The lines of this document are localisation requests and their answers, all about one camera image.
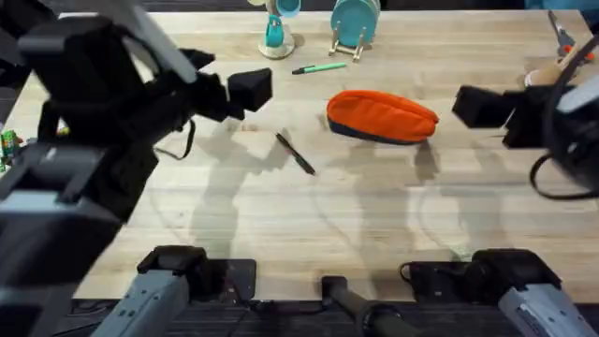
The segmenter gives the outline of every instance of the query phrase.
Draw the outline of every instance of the white base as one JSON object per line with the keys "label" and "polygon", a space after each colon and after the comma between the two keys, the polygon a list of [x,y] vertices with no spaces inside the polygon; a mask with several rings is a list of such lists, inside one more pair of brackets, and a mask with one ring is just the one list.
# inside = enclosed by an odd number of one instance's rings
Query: white base
{"label": "white base", "polygon": [[266,40],[264,36],[260,39],[258,43],[258,50],[267,58],[271,60],[281,60],[291,55],[291,53],[296,49],[296,41],[291,35],[291,29],[289,29],[289,25],[283,25],[283,31],[285,33],[285,39],[283,40],[283,44],[277,48],[271,48],[266,46]]}

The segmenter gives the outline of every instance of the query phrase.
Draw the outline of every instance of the wooden tabletop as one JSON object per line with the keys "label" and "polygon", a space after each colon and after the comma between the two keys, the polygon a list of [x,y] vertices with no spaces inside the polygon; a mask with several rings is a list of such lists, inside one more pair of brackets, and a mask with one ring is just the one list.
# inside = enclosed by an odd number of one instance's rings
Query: wooden tabletop
{"label": "wooden tabletop", "polygon": [[[363,296],[410,300],[397,273],[403,262],[517,247],[539,254],[576,301],[599,301],[598,204],[540,198],[528,172],[543,151],[508,151],[503,130],[469,130],[451,112],[462,84],[515,89],[527,70],[553,60],[557,42],[547,13],[385,12],[359,64],[348,55],[328,57],[327,12],[285,19],[299,47],[283,61],[257,50],[264,12],[153,16],[179,46],[215,53],[206,70],[222,78],[270,67],[274,98],[242,123],[196,118],[193,152],[182,162],[161,156],[130,223],[79,297],[120,297],[156,245],[193,244],[210,257],[255,259],[260,299],[316,299],[322,275],[342,274]],[[577,12],[558,16],[574,38],[591,37]],[[341,61],[348,67],[291,75],[301,66]],[[586,66],[580,76],[598,70]],[[326,106],[345,89],[414,99],[439,115],[437,132],[417,146],[334,135]],[[7,127],[33,137],[45,98],[30,79]],[[315,177],[276,142],[282,131],[313,164]],[[169,136],[160,146],[182,153],[185,136]],[[571,190],[551,165],[540,181]]]}

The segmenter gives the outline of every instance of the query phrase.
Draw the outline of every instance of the scissors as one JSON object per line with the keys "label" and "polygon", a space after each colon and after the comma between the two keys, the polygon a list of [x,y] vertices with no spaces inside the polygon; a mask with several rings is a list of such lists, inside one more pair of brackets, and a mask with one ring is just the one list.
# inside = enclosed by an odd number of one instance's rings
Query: scissors
{"label": "scissors", "polygon": [[[558,23],[558,18],[555,16],[555,13],[553,13],[552,10],[549,11],[548,13],[549,15],[549,20],[551,21],[551,25],[553,26],[553,30],[555,31],[555,35],[558,38],[558,43],[560,43],[560,47],[558,48],[558,55],[560,55],[560,57],[565,57],[565,55],[567,55],[571,50],[572,47],[574,45],[577,44],[577,42],[568,35],[568,32],[566,32],[565,28],[563,28],[559,23]],[[595,60],[595,55],[593,53],[590,53],[587,55],[587,57],[585,57],[585,62],[589,63]]]}

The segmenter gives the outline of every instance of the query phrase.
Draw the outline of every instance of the green marker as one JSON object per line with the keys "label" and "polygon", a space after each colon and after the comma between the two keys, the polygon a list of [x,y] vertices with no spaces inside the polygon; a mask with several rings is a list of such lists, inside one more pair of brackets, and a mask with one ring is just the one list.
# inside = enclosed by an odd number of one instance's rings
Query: green marker
{"label": "green marker", "polygon": [[337,68],[344,67],[344,66],[345,66],[345,63],[343,63],[343,62],[336,63],[336,64],[330,64],[330,65],[323,65],[323,66],[305,66],[303,68],[293,70],[291,73],[293,75],[308,74],[308,73],[316,72],[316,71],[337,69]]}

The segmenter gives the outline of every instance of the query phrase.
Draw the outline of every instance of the orange pouch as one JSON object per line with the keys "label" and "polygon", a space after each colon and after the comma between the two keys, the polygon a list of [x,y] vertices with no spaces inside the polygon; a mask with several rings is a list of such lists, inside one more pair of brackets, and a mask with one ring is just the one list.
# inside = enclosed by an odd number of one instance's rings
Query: orange pouch
{"label": "orange pouch", "polygon": [[422,141],[434,133],[437,115],[391,94],[348,90],[327,106],[330,130],[349,137],[391,144]]}

